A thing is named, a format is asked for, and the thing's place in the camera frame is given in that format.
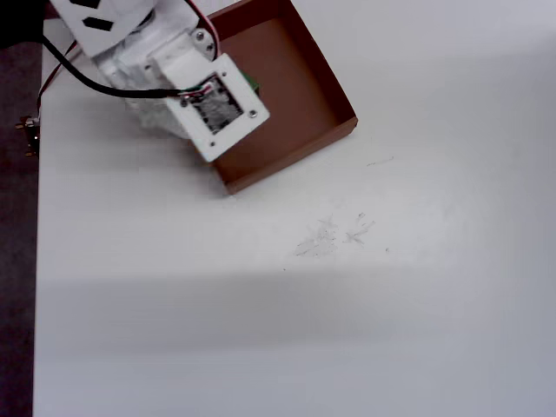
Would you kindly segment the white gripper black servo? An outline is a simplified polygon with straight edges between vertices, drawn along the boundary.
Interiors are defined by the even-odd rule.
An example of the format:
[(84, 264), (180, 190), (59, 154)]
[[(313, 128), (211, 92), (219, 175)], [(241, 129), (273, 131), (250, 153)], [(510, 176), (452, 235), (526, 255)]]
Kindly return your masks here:
[[(154, 8), (120, 43), (93, 58), (115, 89), (173, 89), (178, 70), (217, 57), (216, 31), (197, 8)], [(190, 137), (163, 99), (124, 99), (144, 129)]]

